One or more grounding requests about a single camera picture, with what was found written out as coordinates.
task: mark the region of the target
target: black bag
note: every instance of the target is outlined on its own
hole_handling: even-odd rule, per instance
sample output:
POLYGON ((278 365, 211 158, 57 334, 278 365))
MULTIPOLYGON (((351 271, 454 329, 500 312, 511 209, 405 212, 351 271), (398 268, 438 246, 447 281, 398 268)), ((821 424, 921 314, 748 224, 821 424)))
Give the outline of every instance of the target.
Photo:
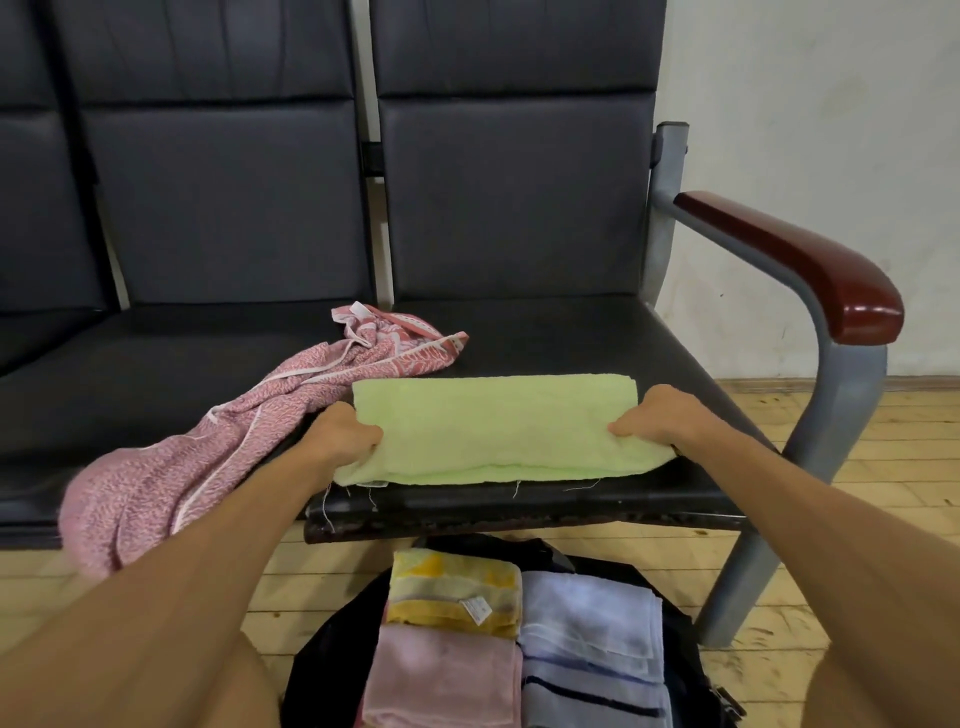
MULTIPOLYGON (((652 590, 663 600, 664 678, 675 728, 732 728, 745 715, 725 691, 710 685, 690 617, 632 566, 566 557, 540 539, 511 542, 483 535, 433 536, 418 546, 509 561, 521 571, 572 571, 652 590)), ((389 591, 387 570, 328 619, 297 653, 280 710, 283 728, 352 728, 389 591)))

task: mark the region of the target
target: seat backrest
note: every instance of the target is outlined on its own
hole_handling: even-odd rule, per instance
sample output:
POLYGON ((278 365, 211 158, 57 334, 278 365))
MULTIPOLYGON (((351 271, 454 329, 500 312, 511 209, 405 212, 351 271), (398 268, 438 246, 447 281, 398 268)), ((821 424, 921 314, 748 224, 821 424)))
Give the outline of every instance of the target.
POLYGON ((637 291, 665 0, 372 0, 398 299, 637 291))
POLYGON ((368 298, 346 0, 53 0, 137 303, 368 298))
POLYGON ((27 0, 0 0, 0 313, 104 308, 27 0))

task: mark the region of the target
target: hand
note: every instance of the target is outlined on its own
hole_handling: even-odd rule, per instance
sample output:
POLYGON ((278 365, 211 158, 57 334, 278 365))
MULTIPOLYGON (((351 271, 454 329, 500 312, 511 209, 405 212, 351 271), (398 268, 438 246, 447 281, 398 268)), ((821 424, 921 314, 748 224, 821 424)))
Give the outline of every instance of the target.
POLYGON ((669 445, 693 458, 705 432, 720 420, 693 395, 657 384, 647 390, 643 402, 607 425, 618 437, 633 435, 659 445, 669 445))
POLYGON ((382 429, 357 422, 353 407, 338 401, 314 420, 292 449, 302 457, 339 468, 365 458, 381 439, 382 429))

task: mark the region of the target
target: red wooden armrest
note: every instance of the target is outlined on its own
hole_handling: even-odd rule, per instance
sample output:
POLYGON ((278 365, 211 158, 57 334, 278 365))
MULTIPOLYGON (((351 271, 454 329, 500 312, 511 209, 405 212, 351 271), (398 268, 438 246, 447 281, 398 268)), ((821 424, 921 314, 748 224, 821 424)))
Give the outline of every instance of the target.
POLYGON ((681 192, 674 205, 800 276, 824 309, 837 344, 878 346, 900 335, 900 291, 860 253, 712 192, 681 192))

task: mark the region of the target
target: gray metal frame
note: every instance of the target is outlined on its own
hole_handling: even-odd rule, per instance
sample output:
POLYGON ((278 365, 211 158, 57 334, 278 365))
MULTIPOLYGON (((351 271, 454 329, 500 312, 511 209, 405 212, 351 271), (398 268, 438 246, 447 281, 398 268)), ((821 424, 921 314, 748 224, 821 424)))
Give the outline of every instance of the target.
MULTIPOLYGON (((684 171, 688 129, 686 124, 676 122, 657 126, 660 159, 650 175, 640 296, 651 307, 657 302, 670 260, 675 221, 699 232, 800 296, 813 319, 820 360, 813 396, 790 434, 783 455, 830 483, 879 403, 886 377, 887 348, 834 343, 820 302, 800 276, 674 205, 684 171)), ((779 565, 777 554, 756 530, 745 528, 697 618, 701 644, 723 647, 732 642, 779 565)))

